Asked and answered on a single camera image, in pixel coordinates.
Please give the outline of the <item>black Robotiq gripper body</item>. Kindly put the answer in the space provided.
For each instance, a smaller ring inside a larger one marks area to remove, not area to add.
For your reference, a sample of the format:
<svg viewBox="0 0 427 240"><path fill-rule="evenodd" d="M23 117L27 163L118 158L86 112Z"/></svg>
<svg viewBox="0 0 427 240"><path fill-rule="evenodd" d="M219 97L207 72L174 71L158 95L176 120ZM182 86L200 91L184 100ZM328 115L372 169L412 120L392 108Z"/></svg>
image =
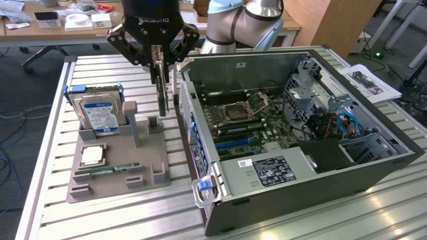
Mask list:
<svg viewBox="0 0 427 240"><path fill-rule="evenodd" d="M184 22L178 0L123 0L123 28L148 46L170 45Z"/></svg>

